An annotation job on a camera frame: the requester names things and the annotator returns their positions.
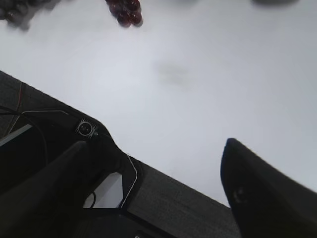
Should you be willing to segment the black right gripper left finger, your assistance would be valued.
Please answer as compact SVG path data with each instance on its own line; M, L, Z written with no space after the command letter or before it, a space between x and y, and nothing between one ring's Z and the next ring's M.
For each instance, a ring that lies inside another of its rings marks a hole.
M87 238L82 211L98 178L119 168L114 145L79 141L0 197L2 238Z

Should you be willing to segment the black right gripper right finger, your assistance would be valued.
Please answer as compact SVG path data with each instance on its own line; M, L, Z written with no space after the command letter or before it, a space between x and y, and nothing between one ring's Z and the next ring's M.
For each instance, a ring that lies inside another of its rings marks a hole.
M220 177L243 238L315 238L317 194L230 138Z

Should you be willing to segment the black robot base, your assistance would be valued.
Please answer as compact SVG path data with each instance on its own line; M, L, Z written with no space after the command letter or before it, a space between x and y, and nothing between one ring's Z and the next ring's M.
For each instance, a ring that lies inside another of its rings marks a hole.
M0 235L3 238L131 238L126 216L138 180L134 161L106 130L71 115L20 117L0 141ZM122 177L123 198L112 208L85 207L110 175Z

